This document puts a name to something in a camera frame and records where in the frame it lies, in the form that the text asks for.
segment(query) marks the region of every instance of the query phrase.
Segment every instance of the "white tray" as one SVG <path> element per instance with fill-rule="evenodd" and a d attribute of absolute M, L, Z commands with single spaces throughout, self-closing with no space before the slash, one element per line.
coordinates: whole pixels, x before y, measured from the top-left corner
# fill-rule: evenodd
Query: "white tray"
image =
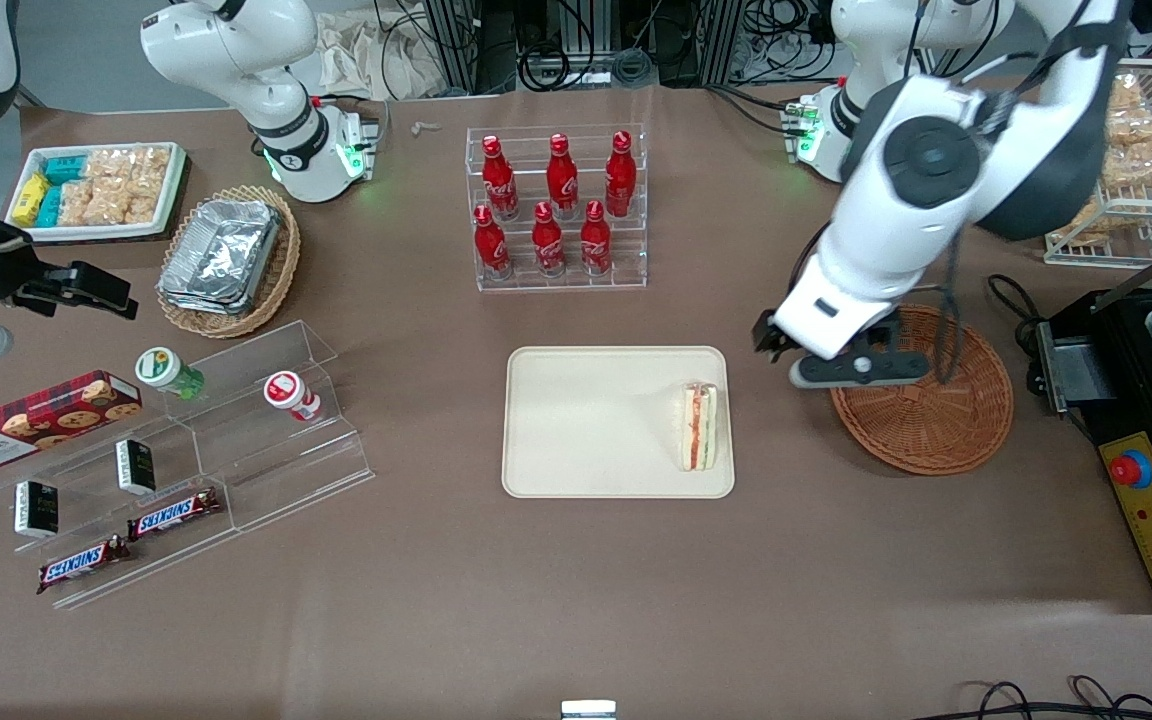
<path fill-rule="evenodd" d="M 56 228 L 23 228 L 33 237 L 36 245 L 47 245 L 47 243 L 69 243 L 78 245 L 88 242 L 109 242 L 142 236 L 154 236 L 168 227 L 172 219 L 172 209 L 175 205 L 175 196 L 180 188 L 180 177 L 184 174 L 184 150 L 175 142 L 126 142 L 120 145 L 70 145 L 68 147 L 40 147 L 29 151 L 24 159 L 24 167 L 20 168 L 17 187 L 12 191 L 12 202 L 3 214 L 3 222 L 13 223 L 12 210 L 20 197 L 20 191 L 24 188 L 24 182 L 32 176 L 35 170 L 41 172 L 41 165 L 51 158 L 65 158 L 65 156 L 85 156 L 92 150 L 100 147 L 131 149 L 138 145 L 161 145 L 172 149 L 168 159 L 168 174 L 162 179 L 162 190 L 159 191 L 159 204 L 154 210 L 154 220 L 147 223 L 128 225 L 79 225 L 79 227 L 56 227 Z"/>
<path fill-rule="evenodd" d="M 696 498 L 732 492 L 727 361 L 713 347 L 521 347 L 509 356 L 500 483 L 513 497 Z M 718 456 L 680 464 L 682 386 L 718 387 Z"/>

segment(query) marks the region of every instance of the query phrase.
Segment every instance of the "table surface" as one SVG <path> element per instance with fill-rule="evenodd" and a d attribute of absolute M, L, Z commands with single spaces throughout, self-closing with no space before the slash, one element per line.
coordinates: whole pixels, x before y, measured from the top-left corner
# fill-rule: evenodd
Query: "table surface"
<path fill-rule="evenodd" d="M 772 94 L 791 96 L 789 88 Z M 467 236 L 468 127 L 649 121 L 650 283 L 480 295 Z M 412 137 L 412 122 L 442 130 Z M 187 206 L 271 184 L 233 111 L 23 114 L 24 146 L 175 141 Z M 0 717 L 915 717 L 1010 679 L 1152 696 L 1152 594 L 1087 442 L 1016 395 L 1006 446 L 915 478 L 847 435 L 828 393 L 749 347 L 838 189 L 702 91 L 515 92 L 393 106 L 374 181 L 294 204 L 305 250 L 270 327 L 305 319 L 376 478 L 78 611 L 32 592 L 0 507 Z M 0 401 L 143 348 L 227 343 L 157 311 L 161 242 L 47 249 L 131 279 L 141 318 L 0 306 L 17 350 Z M 1016 387 L 1015 318 L 984 275 L 1047 313 L 1124 275 L 1051 268 L 969 232 L 960 302 Z M 727 357 L 736 488 L 719 501 L 515 500 L 500 487 L 506 361 L 526 344 L 712 344 Z"/>

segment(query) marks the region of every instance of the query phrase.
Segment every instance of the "acrylic bottle rack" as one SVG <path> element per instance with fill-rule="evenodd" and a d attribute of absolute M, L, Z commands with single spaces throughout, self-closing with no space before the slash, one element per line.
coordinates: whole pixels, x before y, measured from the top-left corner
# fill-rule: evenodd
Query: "acrylic bottle rack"
<path fill-rule="evenodd" d="M 626 218 L 607 217 L 612 227 L 612 271 L 590 276 L 581 264 L 579 228 L 585 222 L 585 204 L 602 200 L 607 183 L 607 160 L 612 154 L 612 135 L 627 131 L 634 138 L 631 150 L 637 165 L 634 200 Z M 579 218 L 558 222 L 563 232 L 563 255 L 567 272 L 546 278 L 536 266 L 531 227 L 536 203 L 550 199 L 545 168 L 550 165 L 550 136 L 566 132 L 571 159 L 576 162 L 579 189 Z M 513 167 L 518 188 L 518 217 L 500 223 L 513 258 L 513 274 L 494 281 L 484 273 L 483 262 L 473 250 L 473 209 L 488 202 L 483 184 L 483 138 L 500 138 L 503 156 Z M 554 291 L 616 290 L 649 283 L 649 136 L 643 123 L 582 124 L 568 127 L 471 128 L 465 144 L 465 174 L 470 209 L 467 211 L 468 252 L 473 258 L 473 272 L 480 291 Z"/>
<path fill-rule="evenodd" d="M 36 479 L 59 488 L 60 532 L 20 537 L 32 561 L 22 597 L 37 588 L 38 566 L 127 536 L 127 521 L 214 487 L 223 509 L 129 544 L 132 556 L 47 589 L 55 607 L 77 607 L 198 552 L 251 532 L 372 477 L 358 430 L 340 415 L 323 364 L 335 353 L 304 323 L 285 325 L 222 353 L 192 361 L 205 377 L 191 401 L 142 389 L 145 411 L 132 420 L 74 439 L 55 450 L 0 470 L 0 503 L 10 507 L 15 483 Z M 301 374 L 323 397 L 313 419 L 296 420 L 265 401 L 262 384 L 279 370 Z M 154 455 L 156 493 L 118 487 L 114 445 L 131 438 Z M 3 510 L 3 531 L 12 532 Z"/>

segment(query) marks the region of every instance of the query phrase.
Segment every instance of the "yellow snack package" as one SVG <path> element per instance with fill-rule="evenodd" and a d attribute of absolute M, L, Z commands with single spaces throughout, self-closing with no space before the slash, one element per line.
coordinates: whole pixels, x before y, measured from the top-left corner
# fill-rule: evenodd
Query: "yellow snack package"
<path fill-rule="evenodd" d="M 12 206 L 12 221 L 22 228 L 31 228 L 38 219 L 38 209 L 41 209 L 41 199 L 51 190 L 51 183 L 41 173 L 33 173 L 24 181 L 24 187 L 20 188 L 20 197 Z"/>

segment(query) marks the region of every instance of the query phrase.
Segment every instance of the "red cookie box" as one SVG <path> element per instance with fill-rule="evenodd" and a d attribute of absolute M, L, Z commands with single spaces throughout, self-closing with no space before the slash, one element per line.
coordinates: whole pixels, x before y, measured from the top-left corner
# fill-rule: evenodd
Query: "red cookie box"
<path fill-rule="evenodd" d="M 31 393 L 0 406 L 0 468 L 137 414 L 141 392 L 105 370 Z"/>

